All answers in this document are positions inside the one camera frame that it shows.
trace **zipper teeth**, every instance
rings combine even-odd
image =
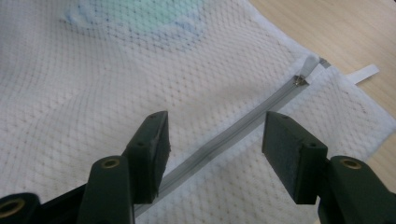
[[[230,148],[265,121],[268,110],[277,111],[289,102],[298,93],[307,87],[304,77],[295,76],[282,88],[270,96],[267,100],[247,113],[234,125],[220,133],[208,143],[200,147],[189,158],[183,161],[177,168],[166,175],[159,189],[159,197],[152,204],[140,204],[134,208],[134,213],[138,217],[148,210],[156,202],[160,201],[192,175],[197,173],[202,167],[207,165],[221,152]]]

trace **wooden table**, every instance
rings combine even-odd
[[[396,2],[250,0],[287,35],[344,74],[371,63],[380,73],[358,86],[396,118]],[[367,162],[396,192],[396,134]]]

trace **zipper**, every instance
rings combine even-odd
[[[304,66],[298,75],[294,76],[267,100],[247,113],[230,128],[220,133],[212,140],[195,151],[189,158],[183,161],[177,168],[166,175],[160,185],[158,198],[151,204],[139,204],[134,207],[136,217],[147,211],[152,205],[166,197],[174,189],[183,184],[201,168],[210,163],[214,158],[226,149],[232,147],[257,127],[265,122],[267,111],[277,111],[291,99],[297,96],[309,86],[306,78],[313,74],[314,70],[321,66],[327,68],[327,62],[318,57],[310,56],[305,60]]]

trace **white mesh fabric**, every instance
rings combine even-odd
[[[246,1],[180,2],[0,2],[0,197],[31,191],[46,202],[82,185],[96,160],[121,154],[143,119],[165,109],[169,173],[310,54]],[[328,71],[282,112],[332,155],[366,158],[394,120]],[[261,135],[220,155],[138,221],[312,220],[315,209],[293,205],[266,163]]]

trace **mesh laundry bag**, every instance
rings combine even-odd
[[[169,111],[165,174],[273,96],[314,55],[247,1],[2,1],[0,196],[42,202],[119,155],[151,113]],[[394,119],[333,67],[280,112],[366,159]],[[308,223],[261,154],[262,126],[141,214],[138,222]]]

